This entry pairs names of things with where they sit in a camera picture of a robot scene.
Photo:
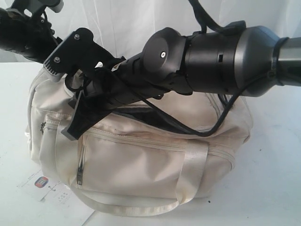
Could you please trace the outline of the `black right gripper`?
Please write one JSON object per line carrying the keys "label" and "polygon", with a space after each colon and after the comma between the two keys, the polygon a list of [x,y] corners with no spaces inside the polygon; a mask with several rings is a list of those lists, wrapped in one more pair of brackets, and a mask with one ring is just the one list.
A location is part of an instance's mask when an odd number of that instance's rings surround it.
{"label": "black right gripper", "polygon": [[143,99],[161,99],[165,90],[143,79],[139,66],[139,56],[115,58],[97,68],[90,62],[66,61],[65,85],[74,93],[69,102],[74,112],[61,133],[71,141],[78,140],[119,107]]}

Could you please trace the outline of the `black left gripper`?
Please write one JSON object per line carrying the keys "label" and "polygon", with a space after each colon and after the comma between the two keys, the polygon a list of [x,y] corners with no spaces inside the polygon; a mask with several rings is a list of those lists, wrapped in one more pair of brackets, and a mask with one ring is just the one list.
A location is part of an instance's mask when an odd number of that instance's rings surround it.
{"label": "black left gripper", "polygon": [[43,63],[63,41],[55,37],[48,19],[0,9],[0,49]]}

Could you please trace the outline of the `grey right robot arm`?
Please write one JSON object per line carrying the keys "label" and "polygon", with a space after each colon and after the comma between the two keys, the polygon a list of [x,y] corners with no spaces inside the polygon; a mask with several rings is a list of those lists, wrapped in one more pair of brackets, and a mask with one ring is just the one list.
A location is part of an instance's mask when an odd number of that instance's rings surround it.
{"label": "grey right robot arm", "polygon": [[224,106],[214,126],[199,132],[151,104],[155,120],[183,134],[208,137],[240,96],[259,97],[272,87],[301,84],[301,40],[280,38],[263,26],[228,25],[214,33],[182,36],[172,28],[156,32],[130,59],[84,70],[75,112],[63,134],[77,140],[113,111],[138,101],[150,104],[168,92],[217,94]]}

